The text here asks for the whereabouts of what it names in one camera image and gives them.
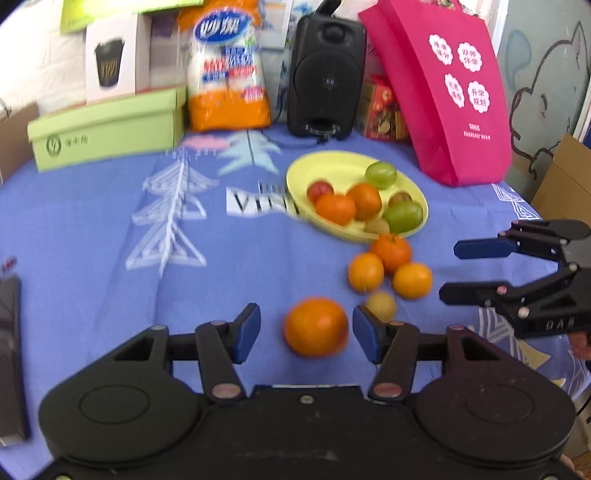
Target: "red tomato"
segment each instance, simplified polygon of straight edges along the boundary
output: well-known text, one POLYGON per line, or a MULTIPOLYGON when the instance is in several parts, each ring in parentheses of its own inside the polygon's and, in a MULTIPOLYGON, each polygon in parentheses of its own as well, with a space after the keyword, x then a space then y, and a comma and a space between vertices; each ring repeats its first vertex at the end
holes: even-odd
POLYGON ((308 197, 309 201, 316 204, 316 201, 320 197, 326 195, 327 193, 334 192, 335 190, 330 183, 328 183, 326 180, 318 180, 308 187, 308 190, 306 191, 306 196, 308 197))

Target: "pink tote bag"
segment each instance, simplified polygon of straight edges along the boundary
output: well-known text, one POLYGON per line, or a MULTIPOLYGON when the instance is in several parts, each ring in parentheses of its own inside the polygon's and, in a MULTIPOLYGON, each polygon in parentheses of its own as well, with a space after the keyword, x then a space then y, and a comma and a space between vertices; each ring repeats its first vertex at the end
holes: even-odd
POLYGON ((496 183, 511 164, 501 74, 484 22, 419 0, 359 13, 413 141, 421 170, 457 187, 496 183))

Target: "blue tablecloth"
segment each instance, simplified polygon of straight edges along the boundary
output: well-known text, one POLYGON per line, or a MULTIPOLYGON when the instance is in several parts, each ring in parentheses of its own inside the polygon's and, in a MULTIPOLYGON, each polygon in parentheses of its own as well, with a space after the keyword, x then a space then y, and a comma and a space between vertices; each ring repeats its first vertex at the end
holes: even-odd
MULTIPOLYGON (((410 242, 415 259, 433 269, 433 292, 420 301, 399 300, 398 319, 434 333, 452 323, 468 325, 570 395, 580 392, 587 369, 566 337, 519 342, 493 311, 439 301, 446 281, 508 278, 522 284, 556 269, 519 255, 454 257, 460 239, 495 236, 516 218, 537 217, 507 185, 446 188, 419 171, 410 147, 358 134, 320 146, 290 137, 284 127, 194 136, 174 151, 43 174, 30 162, 0 190, 0 258, 14 255, 22 279, 24 378, 33 427, 29 442, 0 451, 0 463, 15 479, 30 478, 50 461, 37 423, 47 391, 155 323, 187 333, 203 322, 232 320, 257 302, 261 334, 238 367, 248 388, 367 388, 376 368, 354 337, 341 354, 315 360, 297 357, 282 339, 285 314, 305 297, 330 297, 348 313, 363 301, 348 286, 346 267, 366 247, 318 231, 282 202, 288 166, 326 150, 392 162, 428 200, 428 222, 410 242)), ((421 364, 414 388, 439 374, 436 364, 421 364)), ((175 375, 200 388, 195 364, 175 365, 175 375)))

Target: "green box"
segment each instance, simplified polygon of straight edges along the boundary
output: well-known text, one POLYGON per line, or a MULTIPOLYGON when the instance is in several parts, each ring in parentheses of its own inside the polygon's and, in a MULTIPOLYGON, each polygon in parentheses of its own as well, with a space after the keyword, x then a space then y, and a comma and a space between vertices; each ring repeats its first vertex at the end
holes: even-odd
POLYGON ((185 86, 43 116, 29 123, 39 171, 167 150, 184 133, 185 86))
POLYGON ((203 0, 64 0, 61 9, 61 33, 83 30, 97 18, 201 5, 203 0))

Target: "cardboard box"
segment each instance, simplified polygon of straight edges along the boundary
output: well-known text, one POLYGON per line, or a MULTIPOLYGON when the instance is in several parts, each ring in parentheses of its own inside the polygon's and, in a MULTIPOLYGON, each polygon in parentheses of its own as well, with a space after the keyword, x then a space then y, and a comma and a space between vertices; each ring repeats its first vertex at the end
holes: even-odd
POLYGON ((36 103, 0 121, 0 186, 33 157, 27 125, 39 117, 36 103))
POLYGON ((29 124, 40 171, 174 148, 184 134, 186 86, 46 115, 29 124))
POLYGON ((565 135, 531 205, 544 219, 591 225, 591 150, 565 135))
POLYGON ((577 458, 573 458, 573 463, 574 468, 583 472, 585 478, 591 478, 591 452, 587 452, 577 458))
POLYGON ((121 14, 86 29, 87 103, 133 95, 150 86, 152 19, 121 14))
POLYGON ((140 14, 201 5, 203 0, 64 0, 61 33, 83 30, 98 18, 121 13, 140 14))
POLYGON ((355 128, 372 140, 407 140, 408 130, 388 81, 377 75, 364 82, 355 128))

